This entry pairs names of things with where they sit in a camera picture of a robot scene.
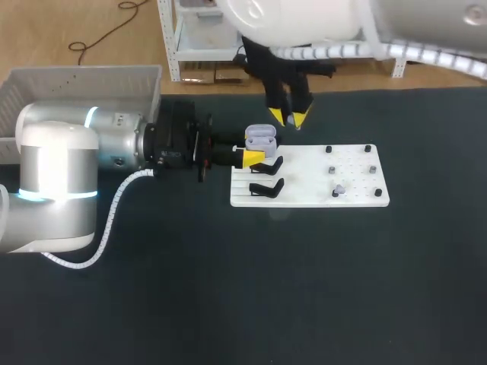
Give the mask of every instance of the black hook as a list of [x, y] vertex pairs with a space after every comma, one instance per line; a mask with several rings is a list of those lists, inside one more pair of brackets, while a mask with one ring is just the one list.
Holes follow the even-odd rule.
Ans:
[[267, 186], [260, 185], [260, 184], [255, 184], [254, 182], [249, 184], [249, 190], [252, 196], [265, 196], [267, 198], [272, 198], [272, 199], [278, 197], [283, 187], [284, 187], [283, 178], [279, 179], [279, 181], [275, 184], [273, 188], [269, 188]]
[[284, 158], [282, 156], [277, 157], [275, 163], [273, 165], [266, 165], [265, 163], [256, 163], [250, 167], [251, 173], [265, 173], [266, 175], [274, 176], [277, 174], [279, 169], [284, 162]]

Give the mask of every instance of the brown cable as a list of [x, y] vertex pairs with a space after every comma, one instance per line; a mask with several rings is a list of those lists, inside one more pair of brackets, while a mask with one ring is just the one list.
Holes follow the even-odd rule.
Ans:
[[146, 4], [148, 3], [149, 0], [144, 0], [143, 2], [139, 2], [138, 4], [137, 3], [134, 3], [134, 2], [120, 2], [118, 4], [118, 8], [121, 9], [121, 10], [129, 10], [129, 9], [135, 9], [135, 12], [134, 14], [130, 17], [130, 19], [128, 19], [127, 21], [124, 21], [123, 23], [121, 23], [118, 27], [115, 27], [113, 28], [110, 32], [108, 32], [107, 34], [105, 34], [104, 36], [102, 36], [99, 40], [97, 40], [95, 43], [87, 46], [86, 43], [84, 42], [73, 42], [73, 43], [70, 43], [68, 48], [70, 51], [73, 51], [73, 52], [81, 52], [81, 54], [79, 55], [79, 58], [78, 58], [78, 66], [81, 66], [81, 61], [83, 60], [83, 57], [84, 57], [84, 54], [86, 53], [86, 51], [88, 51], [90, 48], [93, 48], [95, 47], [99, 42], [101, 42], [102, 40], [104, 40], [105, 38], [107, 38], [111, 33], [115, 32], [116, 30], [120, 29], [121, 27], [127, 25], [128, 23], [130, 23], [131, 21], [134, 20], [134, 18], [137, 16], [138, 14], [138, 8], [140, 6], [142, 6], [143, 4]]

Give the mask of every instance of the plastic basket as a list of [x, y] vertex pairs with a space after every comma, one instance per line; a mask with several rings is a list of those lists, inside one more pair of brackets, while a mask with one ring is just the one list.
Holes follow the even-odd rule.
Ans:
[[157, 117], [162, 67], [83, 66], [14, 68], [0, 87], [0, 164], [20, 163], [15, 124], [21, 110], [38, 100], [142, 112]]

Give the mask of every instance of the shelf leg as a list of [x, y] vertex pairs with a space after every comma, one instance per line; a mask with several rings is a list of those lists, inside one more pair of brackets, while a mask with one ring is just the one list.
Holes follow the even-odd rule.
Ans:
[[158, 0], [159, 17], [166, 46], [167, 64], [172, 81], [181, 81], [180, 63], [176, 58], [177, 45], [174, 37], [172, 0]]
[[403, 78], [404, 71], [406, 70], [406, 59], [396, 59], [396, 64], [394, 65], [393, 78]]

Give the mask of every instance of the white spiral cable wrap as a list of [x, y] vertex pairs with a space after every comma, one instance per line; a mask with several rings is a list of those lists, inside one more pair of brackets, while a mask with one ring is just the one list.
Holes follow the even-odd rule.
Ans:
[[123, 192], [125, 191], [126, 187], [130, 185], [130, 183], [139, 177], [145, 176], [154, 176], [153, 170], [141, 170], [133, 173], [129, 177], [127, 177], [118, 190], [115, 193], [115, 196], [112, 200], [112, 205], [110, 206], [110, 212], [108, 213], [107, 225], [105, 226], [105, 231], [103, 232], [103, 236], [101, 238], [100, 246], [98, 247], [97, 251], [94, 253], [93, 257], [86, 262], [81, 262], [79, 264], [75, 264], [74, 262], [68, 262], [66, 260], [60, 259], [57, 256], [54, 256], [52, 253], [49, 252], [42, 252], [42, 254], [47, 257], [49, 260], [54, 261], [56, 264], [61, 266], [65, 266], [66, 268], [73, 268], [76, 270], [87, 268], [92, 266], [98, 259], [101, 257], [101, 254], [105, 250], [107, 246], [108, 237], [110, 236], [110, 231], [112, 230], [113, 219], [115, 218], [116, 207], [119, 204], [119, 200], [122, 197]]
[[[487, 64], [454, 55], [441, 50], [430, 50], [425, 47], [382, 43], [387, 58], [406, 59], [439, 66], [450, 70], [487, 80]], [[314, 60], [314, 59], [363, 59], [373, 58], [374, 54], [368, 43], [344, 43], [320, 47], [271, 48], [271, 52], [280, 59]]]

